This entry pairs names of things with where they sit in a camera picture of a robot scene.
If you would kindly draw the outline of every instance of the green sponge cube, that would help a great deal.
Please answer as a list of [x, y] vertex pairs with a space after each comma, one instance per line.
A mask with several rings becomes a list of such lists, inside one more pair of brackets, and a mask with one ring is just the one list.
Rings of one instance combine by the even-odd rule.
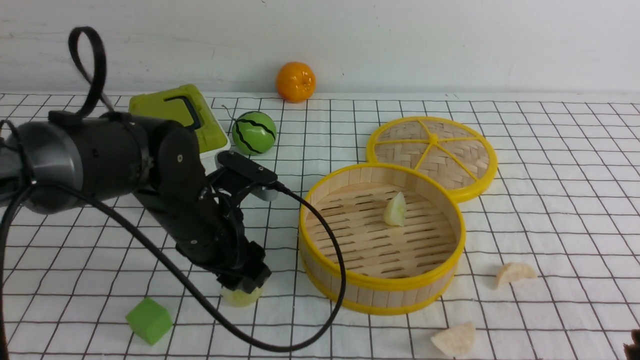
[[149, 345], [157, 343], [173, 326], [169, 311], [149, 297], [134, 307], [126, 318], [133, 333]]

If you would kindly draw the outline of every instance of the yellow rim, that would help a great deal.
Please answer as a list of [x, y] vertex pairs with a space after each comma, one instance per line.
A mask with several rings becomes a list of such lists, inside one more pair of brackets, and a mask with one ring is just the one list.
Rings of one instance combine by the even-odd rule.
[[[329, 289], [327, 289], [324, 285], [322, 285], [322, 283], [318, 281], [318, 279], [316, 279], [316, 277], [313, 276], [313, 274], [311, 274], [311, 272], [307, 267], [307, 264], [304, 261], [302, 261], [302, 267], [305, 268], [305, 271], [307, 272], [307, 276], [309, 280], [311, 280], [311, 283], [318, 289], [318, 291], [320, 291], [324, 296], [328, 297], [333, 302], [336, 302], [338, 300], [338, 294], [332, 293]], [[371, 315], [408, 314], [408, 313], [412, 313], [414, 311], [420, 310], [424, 307], [427, 307], [428, 305], [433, 303], [438, 297], [441, 297], [442, 294], [444, 294], [444, 292], [447, 291], [447, 289], [449, 288], [449, 285], [451, 285], [451, 282], [453, 281], [454, 278], [455, 276], [452, 275], [451, 279], [447, 281], [447, 283], [442, 287], [440, 291], [438, 291], [438, 293], [436, 293], [435, 295], [433, 295], [432, 297], [428, 298], [423, 302], [419, 302], [418, 304], [401, 306], [401, 307], [374, 307], [374, 306], [365, 306], [365, 305], [357, 304], [353, 301], [344, 299], [342, 301], [342, 306], [353, 311], [358, 311], [359, 313], [365, 313], [365, 314], [371, 314]]]
[[[448, 195], [450, 195], [452, 197], [452, 199], [454, 199], [454, 202], [465, 202], [468, 200], [473, 199], [474, 197], [478, 197], [480, 196], [480, 194], [482, 194], [483, 192], [486, 191], [487, 188], [489, 188], [489, 186], [491, 185], [491, 182], [493, 181], [493, 178], [495, 177], [495, 174], [498, 171], [498, 157], [495, 154], [495, 150], [493, 150], [493, 147], [491, 146], [491, 144], [484, 138], [484, 136], [482, 136], [482, 134], [478, 133], [477, 131], [473, 130], [472, 128], [464, 125], [464, 124], [460, 124], [459, 122], [455, 122], [455, 121], [451, 121], [449, 119], [441, 119], [439, 117], [421, 117], [421, 116], [416, 116], [416, 117], [403, 117], [401, 119], [397, 119], [397, 120], [393, 120], [390, 121], [388, 123], [386, 123], [385, 125], [380, 126], [379, 128], [377, 128], [377, 130], [375, 130], [373, 132], [373, 134], [371, 134], [371, 137], [369, 137], [369, 141], [367, 142], [367, 161], [370, 163], [378, 163], [378, 157], [376, 156], [376, 145], [378, 145], [379, 143], [389, 143], [389, 142], [424, 142], [424, 143], [429, 143], [428, 140], [414, 140], [414, 141], [408, 141], [408, 140], [391, 140], [391, 141], [377, 141], [378, 137], [380, 136], [380, 134], [382, 134], [382, 132], [386, 131], [388, 128], [392, 127], [392, 126], [396, 126], [398, 124], [401, 124], [403, 122], [408, 122], [408, 121], [418, 121], [418, 123], [420, 125], [423, 126], [423, 128], [425, 129], [427, 135], [429, 134], [428, 129], [426, 128], [426, 126], [424, 126], [424, 124], [422, 123], [421, 120], [427, 120], [427, 121], [435, 121], [435, 122], [441, 122], [444, 124], [450, 124], [453, 126], [456, 126], [460, 129], [464, 129], [465, 131], [468, 131], [471, 135], [473, 135], [473, 137], [470, 138], [455, 138], [455, 139], [448, 139], [448, 140], [444, 140], [446, 141], [453, 141], [453, 140], [477, 140], [479, 141], [484, 148], [487, 151], [487, 154], [489, 155], [489, 164], [488, 164], [488, 168], [486, 169], [486, 172], [484, 173], [484, 176], [481, 177], [480, 179], [476, 179], [476, 177], [474, 175], [472, 175], [469, 171], [469, 169], [467, 169], [467, 167], [465, 165], [460, 164], [460, 161], [457, 157], [452, 156], [451, 154], [449, 154], [449, 156], [451, 156], [451, 158], [458, 162], [459, 165], [462, 167], [462, 169], [464, 171], [466, 171], [468, 174], [471, 175], [472, 178], [474, 178], [476, 181], [474, 182], [474, 184], [466, 186], [464, 188], [460, 188], [460, 189], [453, 189], [453, 190], [446, 190], [445, 192], [448, 193]], [[443, 147], [439, 146], [438, 144], [435, 145], [436, 147], [438, 147], [441, 151], [447, 152], [446, 150], [444, 150]], [[420, 159], [420, 162], [422, 163], [422, 161], [424, 161], [424, 159], [426, 158], [426, 154], [427, 152], [432, 148], [431, 144], [429, 144], [429, 147], [424, 151], [424, 154], [422, 156], [422, 158]], [[427, 177], [426, 175], [418, 172], [421, 177], [425, 178]]]
[[[355, 286], [361, 286], [361, 287], [369, 288], [372, 290], [404, 291], [404, 290], [410, 290], [414, 287], [428, 285], [432, 283], [434, 280], [438, 279], [443, 273], [448, 272], [454, 266], [456, 266], [460, 256], [462, 255], [462, 252], [464, 251], [465, 239], [466, 239], [465, 223], [464, 223], [464, 218], [462, 217], [462, 212], [460, 211], [460, 208], [458, 207], [454, 199], [451, 197], [451, 195], [447, 192], [447, 190], [445, 190], [445, 188], [443, 188], [440, 184], [436, 183], [431, 178], [424, 176], [416, 171], [409, 170], [408, 168], [401, 167], [399, 165], [386, 164], [386, 163], [362, 163], [357, 165], [351, 165], [348, 167], [344, 167], [340, 170], [334, 171], [331, 174], [322, 178], [322, 180], [318, 181], [318, 183], [316, 183], [311, 188], [311, 190], [309, 190], [305, 200], [310, 202], [311, 195], [316, 191], [316, 189], [319, 186], [321, 186], [324, 182], [326, 182], [330, 178], [337, 176], [345, 171], [350, 171], [356, 168], [367, 168], [367, 167], [391, 168], [394, 170], [406, 172], [414, 176], [419, 176], [421, 179], [432, 184], [436, 189], [438, 189], [440, 192], [442, 192], [445, 195], [447, 200], [451, 203], [451, 205], [454, 207], [456, 211], [456, 216], [460, 221], [460, 241], [458, 242], [456, 250], [453, 252], [453, 254], [451, 254], [449, 259], [447, 259], [444, 263], [442, 263], [437, 268], [430, 270], [424, 274], [414, 276], [414, 277], [407, 277], [404, 279], [381, 279], [377, 277], [370, 277], [370, 276], [358, 274], [358, 273], [352, 272], [351, 270], [347, 270], [347, 278], [349, 283]], [[334, 277], [340, 278], [340, 268], [338, 267], [338, 265], [336, 265], [333, 261], [329, 260], [324, 255], [322, 255], [320, 250], [316, 247], [315, 243], [309, 240], [310, 236], [307, 231], [305, 222], [306, 221], [305, 221], [304, 206], [302, 206], [300, 208], [300, 217], [299, 217], [301, 241], [304, 241], [306, 248], [309, 251], [309, 254], [322, 268], [329, 271]]]

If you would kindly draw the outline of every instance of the black strap loop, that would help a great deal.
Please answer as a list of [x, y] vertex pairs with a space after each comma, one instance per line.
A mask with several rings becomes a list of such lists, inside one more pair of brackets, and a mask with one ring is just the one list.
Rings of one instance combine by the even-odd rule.
[[[80, 55], [78, 55], [78, 40], [82, 33], [84, 33], [89, 39], [89, 42], [91, 42], [91, 48], [93, 50], [93, 79], [87, 74], [80, 60]], [[74, 28], [71, 34], [69, 34], [68, 44], [71, 59], [85, 80], [91, 85], [89, 94], [87, 94], [82, 108], [76, 113], [78, 117], [85, 118], [95, 109], [98, 101], [102, 98], [102, 91], [107, 80], [107, 55], [100, 35], [89, 26]]]

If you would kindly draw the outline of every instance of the bamboo steamer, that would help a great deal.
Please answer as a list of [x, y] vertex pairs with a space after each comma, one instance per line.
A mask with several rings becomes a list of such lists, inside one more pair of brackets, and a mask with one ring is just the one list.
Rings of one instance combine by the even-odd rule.
[[369, 138], [367, 161], [418, 171], [456, 202], [482, 194], [498, 171], [495, 151], [482, 135], [436, 117], [406, 117], [382, 125]]
[[[404, 227], [384, 223], [391, 198], [402, 191]], [[421, 309], [449, 286], [465, 246], [460, 209], [435, 181], [383, 163], [342, 168], [320, 180], [306, 200], [334, 231], [347, 267], [344, 306], [398, 315]], [[300, 211], [300, 253], [314, 286], [329, 299], [340, 271], [328, 234], [308, 208]]]

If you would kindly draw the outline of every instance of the bamboo steamer lid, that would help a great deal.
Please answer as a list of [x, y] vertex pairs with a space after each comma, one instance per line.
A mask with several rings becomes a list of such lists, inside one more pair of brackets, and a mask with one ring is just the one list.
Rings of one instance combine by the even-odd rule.
[[482, 135], [436, 117], [406, 117], [379, 127], [367, 143], [367, 161], [428, 176], [456, 202], [482, 194], [498, 170], [495, 151]]

